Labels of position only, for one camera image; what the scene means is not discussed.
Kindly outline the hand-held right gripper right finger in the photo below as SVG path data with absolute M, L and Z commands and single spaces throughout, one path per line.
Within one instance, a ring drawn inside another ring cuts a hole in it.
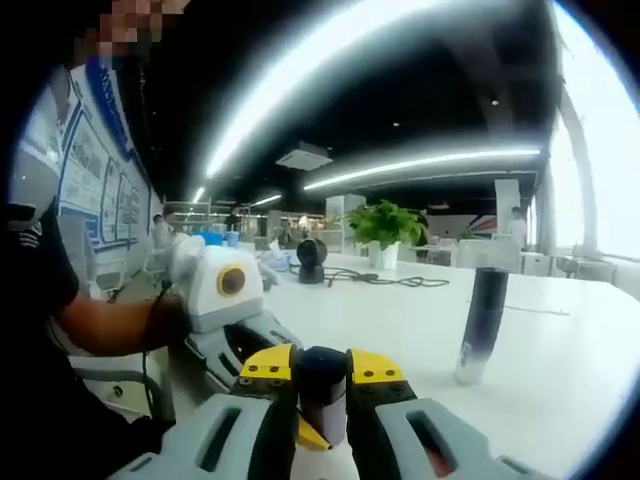
M 389 358 L 347 357 L 347 439 L 361 479 L 545 479 L 507 456 L 446 407 L 419 398 Z

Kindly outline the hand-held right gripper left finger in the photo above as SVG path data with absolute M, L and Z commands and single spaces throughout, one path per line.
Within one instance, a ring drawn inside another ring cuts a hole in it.
M 298 432 L 297 347 L 261 350 L 227 394 L 217 393 L 113 479 L 288 479 Z

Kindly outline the person's left hand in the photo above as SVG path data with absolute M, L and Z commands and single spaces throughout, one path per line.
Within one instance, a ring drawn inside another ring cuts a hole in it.
M 158 296 L 151 304 L 146 322 L 143 347 L 146 351 L 183 341 L 190 331 L 189 315 L 178 295 Z

